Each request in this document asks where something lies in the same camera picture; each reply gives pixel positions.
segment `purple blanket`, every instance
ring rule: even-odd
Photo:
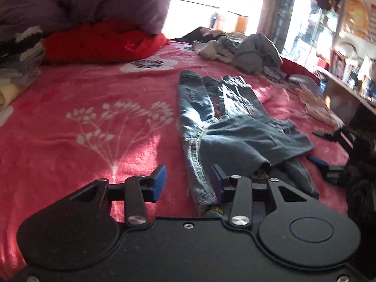
[[[0,0],[0,41],[30,26],[48,35],[82,22],[127,20],[161,32],[170,0]]]

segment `red bedspread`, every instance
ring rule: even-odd
[[[172,43],[154,56],[128,64],[44,67],[42,76],[0,113],[0,276],[24,265],[16,244],[19,224],[28,216],[96,178],[123,182],[168,169],[160,201],[147,204],[151,217],[195,216],[189,196],[183,148],[176,130],[177,83],[183,69],[220,78],[241,75],[229,65],[201,59],[190,46]],[[297,96],[243,75],[268,113],[291,119],[330,164],[347,157],[335,143],[311,134],[332,130],[308,116]],[[325,183],[302,159],[320,191],[320,200],[346,211],[345,197]],[[123,205],[112,215],[123,220]]]

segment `desk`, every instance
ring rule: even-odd
[[[376,128],[375,106],[328,71],[323,68],[317,70],[329,77],[324,91],[325,104],[344,122],[345,126],[356,121],[369,123],[370,127]]]

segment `bed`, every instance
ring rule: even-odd
[[[308,135],[315,156],[329,164],[346,162],[338,144],[311,134],[333,129],[307,115],[296,95],[203,60],[184,43],[171,42],[131,63],[41,67],[40,78],[0,112],[0,277],[12,277],[25,264],[16,244],[20,223],[97,178],[120,183],[164,164],[167,184],[160,200],[147,204],[149,216],[197,216],[176,129],[177,83],[184,69],[214,78],[241,75],[270,116],[291,119]],[[301,160],[320,201],[345,213],[345,194]],[[111,215],[121,221],[123,211],[116,202]]]

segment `dark patterned curtain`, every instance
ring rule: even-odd
[[[295,0],[280,0],[278,10],[278,22],[273,35],[273,42],[278,51],[282,53],[285,45],[288,28],[290,26],[291,14],[293,12]]]

